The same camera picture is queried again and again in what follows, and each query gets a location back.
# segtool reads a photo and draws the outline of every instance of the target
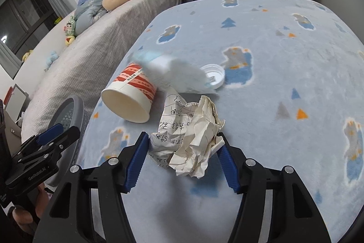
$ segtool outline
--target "gray laundry basket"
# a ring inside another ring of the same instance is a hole
[[[87,126],[86,113],[84,111],[83,100],[79,96],[70,96],[61,104],[51,119],[48,129],[59,123],[62,124],[64,131],[72,126],[76,126],[80,129],[81,135],[80,139],[71,144],[62,153],[62,157],[57,162],[59,171],[45,181],[45,183],[51,187],[56,187],[67,170],[74,165],[83,134],[85,133]]]

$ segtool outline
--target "red striped paper cup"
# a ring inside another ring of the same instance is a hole
[[[131,63],[101,92],[102,101],[115,114],[133,123],[149,120],[156,88],[140,65]]]

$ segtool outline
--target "fleece blanket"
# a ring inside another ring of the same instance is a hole
[[[80,35],[99,20],[107,11],[102,6],[102,0],[80,0],[75,11],[76,36]]]
[[[165,51],[198,67],[222,65],[225,84],[211,99],[226,120],[230,145],[267,168],[293,166],[332,242],[345,234],[364,203],[364,46],[336,14],[311,0],[185,3],[151,22],[109,83],[139,49]],[[79,164],[97,166],[134,144],[140,132],[157,132],[164,100],[157,92],[145,124],[119,118],[99,100]],[[201,179],[178,177],[147,157],[123,201],[137,242],[221,243],[228,241],[241,196],[228,187],[216,156]]]

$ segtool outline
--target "window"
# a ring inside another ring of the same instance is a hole
[[[57,18],[48,0],[6,0],[0,6],[0,40],[21,60]]]

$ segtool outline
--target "crumpled paper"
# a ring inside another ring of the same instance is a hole
[[[150,137],[150,156],[178,176],[201,178],[210,157],[225,144],[216,136],[224,124],[210,98],[203,95],[199,103],[187,103],[169,87],[158,133]]]

